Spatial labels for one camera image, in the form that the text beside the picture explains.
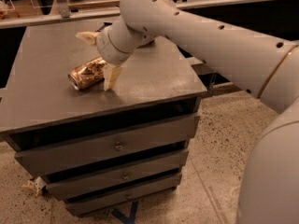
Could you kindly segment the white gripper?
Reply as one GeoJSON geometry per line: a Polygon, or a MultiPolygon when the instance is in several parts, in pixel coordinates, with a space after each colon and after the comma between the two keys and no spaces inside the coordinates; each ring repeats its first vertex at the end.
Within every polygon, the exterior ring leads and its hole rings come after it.
{"type": "Polygon", "coordinates": [[[91,46],[98,49],[100,56],[108,62],[103,69],[104,90],[108,91],[113,88],[122,70],[121,64],[130,56],[130,53],[122,52],[117,49],[109,38],[109,27],[105,27],[100,33],[98,32],[78,32],[76,38],[79,38],[91,46]]]}

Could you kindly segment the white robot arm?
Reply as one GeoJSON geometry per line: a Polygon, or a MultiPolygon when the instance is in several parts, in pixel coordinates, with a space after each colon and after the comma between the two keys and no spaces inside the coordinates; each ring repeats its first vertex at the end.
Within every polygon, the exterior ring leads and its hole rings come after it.
{"type": "Polygon", "coordinates": [[[172,0],[120,0],[120,16],[78,38],[110,69],[163,36],[279,115],[249,155],[235,224],[299,224],[299,47],[178,9],[172,0]]]}

